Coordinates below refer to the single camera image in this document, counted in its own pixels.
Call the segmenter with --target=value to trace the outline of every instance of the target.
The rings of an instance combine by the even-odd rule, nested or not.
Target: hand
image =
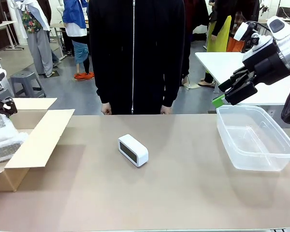
[[[160,114],[162,114],[162,115],[171,115],[172,114],[172,108],[171,107],[166,107],[166,106],[163,105],[161,107]]]
[[[110,103],[103,103],[101,107],[101,112],[104,115],[112,115],[112,108]]]
[[[215,42],[216,39],[217,39],[217,36],[216,35],[212,35],[212,38],[211,39],[212,39],[213,42]]]

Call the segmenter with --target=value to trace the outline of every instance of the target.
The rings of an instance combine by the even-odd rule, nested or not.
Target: green object
[[[219,107],[221,107],[221,106],[223,106],[223,105],[225,104],[225,103],[224,103],[224,98],[225,98],[225,96],[224,96],[224,94],[223,94],[223,95],[221,95],[220,97],[217,97],[217,98],[213,99],[212,104],[213,104],[216,108],[219,108]]]

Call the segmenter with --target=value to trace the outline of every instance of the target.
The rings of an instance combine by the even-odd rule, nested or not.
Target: zipper
[[[133,0],[133,54],[132,54],[132,108],[131,114],[133,114],[133,96],[134,96],[134,39],[135,39],[135,0]]]

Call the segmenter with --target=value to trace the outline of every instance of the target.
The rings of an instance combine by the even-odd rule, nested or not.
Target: white table
[[[10,44],[11,44],[11,48],[6,48],[6,50],[23,50],[23,48],[15,48],[14,44],[13,44],[13,41],[12,41],[12,38],[11,38],[11,35],[10,35],[10,32],[8,30],[8,25],[10,24],[13,24],[15,23],[16,21],[3,21],[1,24],[0,24],[0,30],[4,30],[6,29],[6,33],[8,34],[8,37],[9,37],[9,41],[10,41]]]
[[[66,55],[63,54],[63,51],[62,51],[62,43],[60,42],[57,28],[59,28],[59,31],[61,32],[61,29],[62,28],[65,28],[65,26],[64,26],[63,23],[54,23],[54,24],[50,25],[50,27],[55,30],[56,39],[57,39],[57,43],[59,45],[59,50],[60,50],[60,54],[61,54],[61,58],[59,58],[59,59],[62,60],[64,58],[66,58]]]
[[[228,80],[234,71],[242,68],[243,54],[236,52],[197,52],[195,56],[215,79],[217,85]],[[241,105],[284,105],[290,93],[290,76],[270,86],[256,85],[258,92],[242,101]]]

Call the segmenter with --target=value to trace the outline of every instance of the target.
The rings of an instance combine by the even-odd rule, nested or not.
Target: container rim
[[[253,105],[223,105],[219,108],[216,109],[218,117],[221,119],[221,122],[223,124],[224,127],[226,127],[226,124],[224,123],[220,110],[222,109],[230,109],[230,108],[246,108],[248,110],[257,110],[260,113],[263,114],[263,116],[268,120],[269,123],[272,124],[272,126],[274,126],[275,130],[279,133],[279,135],[284,139],[287,140],[290,143],[290,137],[285,133],[285,131],[277,124],[277,122],[274,121],[274,119],[272,119],[272,117],[270,117],[270,115],[261,107],[258,106],[253,106]],[[233,138],[231,137],[230,133],[226,130],[228,137],[230,138],[230,141],[234,147],[234,149],[240,153],[241,155],[244,156],[253,156],[253,157],[258,157],[260,156],[260,154],[262,154],[262,156],[270,156],[270,157],[282,157],[282,158],[290,158],[290,153],[289,154],[282,154],[282,153],[260,153],[260,152],[246,152],[243,151],[241,149],[239,149],[237,147],[237,145],[235,144]]]

